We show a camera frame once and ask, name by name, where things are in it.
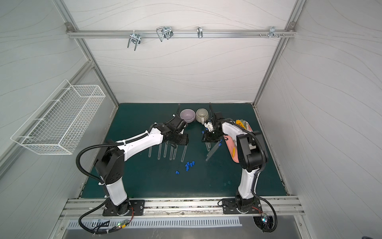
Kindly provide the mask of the metal clamp one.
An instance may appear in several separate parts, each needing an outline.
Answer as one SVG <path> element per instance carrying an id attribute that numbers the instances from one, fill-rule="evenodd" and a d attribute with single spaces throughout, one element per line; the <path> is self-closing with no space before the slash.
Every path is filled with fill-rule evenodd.
<path id="1" fill-rule="evenodd" d="M 127 47 L 134 46 L 134 51 L 136 51 L 137 46 L 141 43 L 141 36 L 133 32 L 129 36 Z"/>

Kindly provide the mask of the green table mat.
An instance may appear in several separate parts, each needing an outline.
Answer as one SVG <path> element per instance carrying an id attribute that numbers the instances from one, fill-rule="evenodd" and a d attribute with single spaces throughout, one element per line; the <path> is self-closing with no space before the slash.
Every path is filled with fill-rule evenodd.
<path id="1" fill-rule="evenodd" d="M 145 132 L 157 122 L 169 120 L 176 111 L 184 109 L 207 109 L 208 104 L 121 104 L 109 128 L 107 140 L 121 140 Z M 124 165 L 123 184 L 131 198 L 170 198 L 170 197 L 231 197 L 240 184 L 242 168 L 235 163 L 226 144 L 222 144 L 209 161 L 206 161 L 207 148 L 202 142 L 203 126 L 198 122 L 189 124 L 187 153 L 181 162 L 184 146 L 180 146 L 176 159 L 158 160 L 158 148 L 152 148 L 133 156 Z M 187 162 L 193 167 L 185 167 Z"/>

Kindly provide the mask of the test tube nine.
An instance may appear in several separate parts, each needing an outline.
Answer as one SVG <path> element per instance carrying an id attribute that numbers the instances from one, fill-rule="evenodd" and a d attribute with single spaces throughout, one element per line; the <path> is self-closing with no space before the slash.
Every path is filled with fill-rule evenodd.
<path id="1" fill-rule="evenodd" d="M 212 157 L 213 154 L 219 149 L 219 147 L 221 146 L 221 143 L 222 143 L 222 140 L 220 140 L 219 142 L 217 142 L 211 149 L 210 149 L 210 152 L 208 153 L 208 158 Z"/>

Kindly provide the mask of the aluminium cross bar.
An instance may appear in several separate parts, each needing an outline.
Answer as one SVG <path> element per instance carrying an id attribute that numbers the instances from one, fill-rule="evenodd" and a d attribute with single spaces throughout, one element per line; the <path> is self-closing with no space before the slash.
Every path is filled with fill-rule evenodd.
<path id="1" fill-rule="evenodd" d="M 142 39 L 158 39 L 156 30 L 78 30 L 67 32 L 72 39 L 118 39 L 129 38 L 135 32 Z M 265 30 L 206 30 L 203 29 L 203 38 L 261 38 L 259 34 L 266 34 L 269 29 Z M 276 30 L 277 33 L 283 33 L 283 38 L 292 38 L 297 35 L 296 31 Z M 197 30 L 173 30 L 172 39 L 199 39 Z"/>

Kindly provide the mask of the metal clamp four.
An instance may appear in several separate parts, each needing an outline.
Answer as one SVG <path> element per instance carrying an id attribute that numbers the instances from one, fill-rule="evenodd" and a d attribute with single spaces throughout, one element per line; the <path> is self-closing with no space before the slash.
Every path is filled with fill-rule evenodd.
<path id="1" fill-rule="evenodd" d="M 269 32 L 266 34 L 259 34 L 260 37 L 267 37 L 267 38 L 281 38 L 284 37 L 285 35 L 283 33 L 277 33 L 276 29 L 274 27 L 271 27 L 269 29 Z"/>

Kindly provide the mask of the metal clamp two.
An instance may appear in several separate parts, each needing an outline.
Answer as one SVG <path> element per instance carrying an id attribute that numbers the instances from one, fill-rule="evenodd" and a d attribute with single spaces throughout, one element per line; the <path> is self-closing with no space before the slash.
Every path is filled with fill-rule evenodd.
<path id="1" fill-rule="evenodd" d="M 156 29 L 156 33 L 160 39 L 161 42 L 163 42 L 164 39 L 170 39 L 173 37 L 174 33 L 170 26 L 161 26 Z"/>

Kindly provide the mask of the test tube two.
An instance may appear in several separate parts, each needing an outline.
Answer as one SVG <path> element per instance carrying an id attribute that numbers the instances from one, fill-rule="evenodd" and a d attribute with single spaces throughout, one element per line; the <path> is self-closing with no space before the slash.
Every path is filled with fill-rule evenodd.
<path id="1" fill-rule="evenodd" d="M 159 144 L 159 148 L 158 148 L 158 156 L 157 156 L 157 159 L 158 159 L 158 160 L 161 159 L 161 153 L 162 153 L 162 144 L 160 143 L 160 144 Z"/>

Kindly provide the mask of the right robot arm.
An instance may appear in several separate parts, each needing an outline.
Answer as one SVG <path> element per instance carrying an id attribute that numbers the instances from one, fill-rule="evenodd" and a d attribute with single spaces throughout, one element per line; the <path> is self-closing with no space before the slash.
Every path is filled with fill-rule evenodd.
<path id="1" fill-rule="evenodd" d="M 265 169 L 268 160 L 262 133 L 252 131 L 245 120 L 219 118 L 218 114 L 204 122 L 205 131 L 202 141 L 209 147 L 206 161 L 209 161 L 225 141 L 231 158 L 242 168 L 241 181 L 235 201 L 223 199 L 222 205 L 236 209 L 239 213 L 259 210 L 260 197 L 256 194 L 256 186 L 260 173 Z"/>

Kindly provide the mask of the test tube ten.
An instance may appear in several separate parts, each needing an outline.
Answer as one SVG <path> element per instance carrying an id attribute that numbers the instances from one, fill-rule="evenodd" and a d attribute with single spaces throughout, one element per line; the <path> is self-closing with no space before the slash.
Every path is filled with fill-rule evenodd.
<path id="1" fill-rule="evenodd" d="M 217 152 L 217 150 L 220 148 L 221 142 L 217 142 L 209 151 L 206 157 L 206 161 L 209 161 L 210 158 Z"/>

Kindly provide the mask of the test tube three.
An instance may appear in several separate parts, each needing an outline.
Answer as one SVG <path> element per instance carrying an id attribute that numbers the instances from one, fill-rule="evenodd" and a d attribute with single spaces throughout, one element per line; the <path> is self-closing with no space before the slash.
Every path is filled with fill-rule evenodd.
<path id="1" fill-rule="evenodd" d="M 168 151 L 168 144 L 167 142 L 165 143 L 165 147 L 164 147 L 164 153 L 163 153 L 163 157 L 166 158 L 167 156 L 167 151 Z"/>

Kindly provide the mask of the purple bowl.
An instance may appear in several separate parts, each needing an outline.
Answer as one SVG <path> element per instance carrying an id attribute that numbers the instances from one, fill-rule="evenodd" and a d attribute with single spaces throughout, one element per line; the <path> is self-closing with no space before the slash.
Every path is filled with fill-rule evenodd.
<path id="1" fill-rule="evenodd" d="M 196 112 L 191 109 L 184 109 L 180 113 L 181 119 L 183 119 L 186 123 L 192 123 L 196 119 Z"/>

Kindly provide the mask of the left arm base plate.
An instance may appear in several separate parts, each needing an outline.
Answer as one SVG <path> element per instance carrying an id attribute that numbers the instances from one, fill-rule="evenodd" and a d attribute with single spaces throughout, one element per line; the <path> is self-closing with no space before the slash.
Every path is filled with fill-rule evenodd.
<path id="1" fill-rule="evenodd" d="M 126 199 L 120 205 L 115 206 L 110 199 L 106 200 L 102 215 L 104 217 L 112 216 L 142 216 L 145 206 L 145 200 Z"/>

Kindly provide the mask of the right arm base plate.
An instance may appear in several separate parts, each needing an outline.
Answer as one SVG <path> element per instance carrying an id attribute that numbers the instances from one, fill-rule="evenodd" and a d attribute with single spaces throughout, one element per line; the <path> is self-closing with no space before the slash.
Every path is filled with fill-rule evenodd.
<path id="1" fill-rule="evenodd" d="M 220 206 L 225 215 L 231 214 L 256 214 L 260 215 L 263 213 L 260 200 L 255 198 L 250 199 L 239 199 L 239 198 L 223 198 L 218 201 L 218 206 Z"/>

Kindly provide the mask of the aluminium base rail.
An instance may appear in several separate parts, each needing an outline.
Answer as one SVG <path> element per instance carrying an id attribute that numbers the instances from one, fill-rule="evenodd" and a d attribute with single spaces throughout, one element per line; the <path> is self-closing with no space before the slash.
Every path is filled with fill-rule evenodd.
<path id="1" fill-rule="evenodd" d="M 264 197 L 274 208 L 277 216 L 303 216 L 304 209 L 297 196 L 271 196 Z M 142 198 L 145 206 L 141 218 L 166 218 L 166 217 L 219 217 L 229 216 L 223 213 L 217 205 L 220 197 L 204 198 Z M 59 216 L 59 219 L 77 219 L 82 214 L 100 205 L 104 200 L 96 199 L 69 199 Z M 261 201 L 263 214 L 271 216 L 271 207 Z M 102 218 L 105 206 L 86 216 L 85 219 Z M 260 216 L 256 214 L 234 214 L 237 216 Z"/>

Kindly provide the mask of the metal clamp three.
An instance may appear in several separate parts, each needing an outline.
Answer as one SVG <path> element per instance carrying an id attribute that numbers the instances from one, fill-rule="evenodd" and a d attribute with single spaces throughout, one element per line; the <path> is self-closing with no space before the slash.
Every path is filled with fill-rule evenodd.
<path id="1" fill-rule="evenodd" d="M 203 38 L 203 29 L 200 26 L 197 27 L 197 35 L 199 39 Z"/>

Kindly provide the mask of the pink tray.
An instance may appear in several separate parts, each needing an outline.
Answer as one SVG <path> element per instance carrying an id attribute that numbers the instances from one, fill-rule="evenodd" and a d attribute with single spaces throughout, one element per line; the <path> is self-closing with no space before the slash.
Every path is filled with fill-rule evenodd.
<path id="1" fill-rule="evenodd" d="M 232 160 L 235 163 L 239 163 L 236 137 L 240 134 L 246 134 L 244 128 L 224 122 L 222 124 L 222 131 L 224 137 L 227 138 L 225 142 L 231 154 Z"/>

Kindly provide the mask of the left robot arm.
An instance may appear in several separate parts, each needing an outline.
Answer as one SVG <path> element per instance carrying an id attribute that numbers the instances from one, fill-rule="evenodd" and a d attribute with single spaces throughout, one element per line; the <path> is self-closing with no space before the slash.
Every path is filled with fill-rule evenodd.
<path id="1" fill-rule="evenodd" d="M 187 123 L 179 115 L 174 115 L 164 123 L 154 123 L 145 132 L 134 137 L 109 143 L 86 147 L 76 156 L 76 166 L 81 173 L 99 182 L 103 187 L 106 200 L 105 205 L 114 214 L 123 216 L 130 210 L 130 202 L 123 185 L 124 163 L 134 155 L 164 142 L 173 147 L 188 145 L 189 137 L 184 133 Z M 98 175 L 86 171 L 81 163 L 85 152 L 100 148 L 100 156 L 95 161 Z"/>

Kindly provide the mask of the yellow tongs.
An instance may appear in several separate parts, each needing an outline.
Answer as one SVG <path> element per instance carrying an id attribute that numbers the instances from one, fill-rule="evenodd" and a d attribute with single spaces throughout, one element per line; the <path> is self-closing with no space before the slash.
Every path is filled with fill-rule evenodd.
<path id="1" fill-rule="evenodd" d="M 246 125 L 241 121 L 241 120 L 236 120 L 236 122 L 235 122 L 237 125 L 239 125 L 240 127 L 242 127 L 242 128 L 244 128 L 244 129 L 246 129 Z"/>

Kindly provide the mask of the test tube six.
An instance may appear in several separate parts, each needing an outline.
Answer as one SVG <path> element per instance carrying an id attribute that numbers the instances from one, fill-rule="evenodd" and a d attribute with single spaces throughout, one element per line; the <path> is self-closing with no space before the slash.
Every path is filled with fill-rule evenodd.
<path id="1" fill-rule="evenodd" d="M 187 148 L 188 148 L 188 145 L 185 145 L 183 153 L 182 153 L 182 157 L 181 157 L 181 162 L 184 162 L 184 160 L 185 160 L 186 153 L 187 153 Z"/>

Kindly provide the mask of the grey ribbed mug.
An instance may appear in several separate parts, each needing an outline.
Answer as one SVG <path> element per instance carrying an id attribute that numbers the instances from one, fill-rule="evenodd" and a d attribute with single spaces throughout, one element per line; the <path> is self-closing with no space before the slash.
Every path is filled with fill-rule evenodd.
<path id="1" fill-rule="evenodd" d="M 209 120 L 209 112 L 207 109 L 200 108 L 196 111 L 196 121 L 205 124 Z"/>

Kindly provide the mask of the test tube five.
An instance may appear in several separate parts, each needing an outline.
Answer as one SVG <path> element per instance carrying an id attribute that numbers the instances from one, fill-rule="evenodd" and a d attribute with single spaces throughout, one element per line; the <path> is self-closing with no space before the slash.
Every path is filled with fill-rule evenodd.
<path id="1" fill-rule="evenodd" d="M 178 147 L 176 146 L 176 147 L 174 148 L 174 150 L 173 150 L 172 160 L 175 160 L 175 159 L 176 159 L 177 151 L 178 151 Z"/>

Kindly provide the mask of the test tube four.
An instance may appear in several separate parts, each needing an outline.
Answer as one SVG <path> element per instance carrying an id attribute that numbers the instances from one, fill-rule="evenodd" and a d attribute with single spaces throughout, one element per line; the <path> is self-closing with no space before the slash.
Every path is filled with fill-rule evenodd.
<path id="1" fill-rule="evenodd" d="M 169 155 L 169 160 L 173 160 L 173 154 L 174 154 L 174 148 L 173 146 L 170 147 L 170 155 Z"/>

